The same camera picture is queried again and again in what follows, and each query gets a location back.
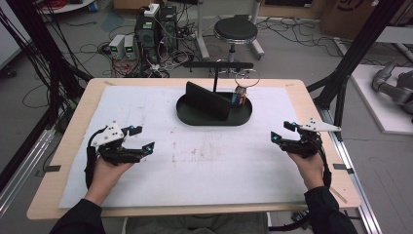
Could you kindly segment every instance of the black stool seat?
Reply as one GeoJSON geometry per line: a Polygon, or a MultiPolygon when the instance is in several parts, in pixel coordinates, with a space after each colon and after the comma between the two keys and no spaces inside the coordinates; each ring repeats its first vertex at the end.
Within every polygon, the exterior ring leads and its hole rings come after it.
{"type": "Polygon", "coordinates": [[[228,18],[218,21],[213,32],[222,41],[234,44],[248,44],[255,40],[258,29],[247,19],[228,18]]]}

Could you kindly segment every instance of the person's left hand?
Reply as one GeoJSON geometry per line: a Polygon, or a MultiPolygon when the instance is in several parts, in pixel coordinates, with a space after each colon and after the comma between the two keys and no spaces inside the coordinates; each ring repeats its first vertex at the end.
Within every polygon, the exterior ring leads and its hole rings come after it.
{"type": "Polygon", "coordinates": [[[98,157],[94,166],[94,180],[85,199],[100,206],[118,183],[121,175],[131,166],[133,166],[131,163],[114,166],[98,157]]]}

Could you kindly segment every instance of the gray floor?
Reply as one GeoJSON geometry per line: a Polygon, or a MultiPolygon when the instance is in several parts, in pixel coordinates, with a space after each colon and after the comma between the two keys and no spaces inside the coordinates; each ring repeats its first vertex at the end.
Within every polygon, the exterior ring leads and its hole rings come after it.
{"type": "MultiPolygon", "coordinates": [[[[63,33],[73,52],[94,77],[108,77],[109,63],[101,55],[85,54],[80,51],[92,51],[94,46],[108,42],[117,33],[131,33],[134,25],[134,15],[114,12],[110,3],[95,14],[86,10],[61,14],[61,21],[80,24],[94,21],[93,24],[83,26],[71,26],[63,24],[63,33]]],[[[303,34],[314,35],[320,38],[318,24],[310,21],[301,26],[303,34]]],[[[278,32],[260,28],[258,41],[265,51],[265,56],[257,60],[254,52],[248,46],[238,46],[236,57],[241,61],[251,61],[261,78],[300,79],[306,85],[313,84],[319,79],[329,75],[340,62],[338,50],[329,40],[320,42],[326,47],[303,46],[295,40],[291,29],[284,31],[280,26],[274,26],[278,32]]],[[[311,39],[309,36],[299,34],[298,26],[294,28],[300,41],[311,39]]],[[[206,46],[210,52],[211,60],[226,58],[229,49],[228,44],[222,43],[214,37],[206,37],[206,46]]],[[[391,45],[377,44],[366,56],[363,63],[386,63],[392,58],[397,58],[399,64],[411,66],[406,59],[392,49],[391,45]]],[[[40,119],[46,107],[46,89],[40,87],[42,83],[36,79],[34,69],[24,55],[14,59],[11,65],[18,72],[17,77],[7,77],[2,74],[0,79],[0,103],[1,103],[1,131],[0,137],[0,170],[3,170],[7,162],[13,157],[21,143],[30,133],[33,126],[40,119]]],[[[170,72],[170,77],[208,77],[207,69],[193,69],[189,72],[186,68],[176,68],[170,72]]],[[[411,165],[413,164],[411,142],[412,136],[382,134],[366,108],[363,100],[352,82],[349,82],[345,112],[343,118],[343,138],[355,165],[358,177],[372,206],[383,233],[411,233],[413,230],[413,185],[411,165]]],[[[40,170],[46,157],[52,152],[60,139],[57,134],[52,146],[45,153],[43,159],[36,167],[40,170]]],[[[41,177],[33,175],[24,184],[15,201],[0,219],[0,233],[47,233],[55,220],[31,221],[25,213],[41,182],[41,177]]],[[[348,211],[350,215],[357,216],[357,212],[348,211]]],[[[290,213],[272,213],[274,225],[290,223],[290,213]]],[[[354,221],[359,233],[363,233],[362,223],[354,221]]],[[[120,233],[122,220],[119,218],[106,218],[104,220],[108,233],[120,233]]],[[[296,230],[293,233],[311,233],[311,231],[296,230]]]]}

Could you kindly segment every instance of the electronic equipment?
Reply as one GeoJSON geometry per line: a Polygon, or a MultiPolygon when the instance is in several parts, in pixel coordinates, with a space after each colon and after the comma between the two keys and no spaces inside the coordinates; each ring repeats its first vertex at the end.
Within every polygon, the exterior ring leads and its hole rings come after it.
{"type": "Polygon", "coordinates": [[[159,13],[159,22],[162,28],[162,37],[164,46],[171,52],[178,49],[177,43],[177,24],[176,24],[176,7],[164,6],[159,13]]]}
{"type": "Polygon", "coordinates": [[[149,10],[146,10],[143,15],[146,17],[153,17],[155,18],[158,15],[158,11],[159,11],[159,4],[156,3],[151,3],[149,5],[149,10]]]}
{"type": "Polygon", "coordinates": [[[163,47],[160,45],[161,30],[158,20],[152,17],[138,16],[134,34],[138,43],[138,48],[143,62],[158,64],[159,53],[163,47]]]}
{"type": "Polygon", "coordinates": [[[139,50],[134,35],[125,36],[125,54],[127,59],[137,59],[139,50]]]}
{"type": "Polygon", "coordinates": [[[113,59],[122,59],[125,55],[125,35],[116,35],[110,42],[109,49],[113,59]]]}

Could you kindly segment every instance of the black sleeve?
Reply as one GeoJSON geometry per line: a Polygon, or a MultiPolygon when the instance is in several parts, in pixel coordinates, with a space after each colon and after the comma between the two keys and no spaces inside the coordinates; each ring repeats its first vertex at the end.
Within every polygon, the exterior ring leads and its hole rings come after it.
{"type": "Polygon", "coordinates": [[[76,206],[61,217],[51,234],[104,234],[101,220],[102,208],[95,203],[82,199],[76,206]]]}
{"type": "Polygon", "coordinates": [[[304,195],[314,233],[357,233],[349,218],[340,213],[338,203],[327,187],[313,188],[304,195]]]}

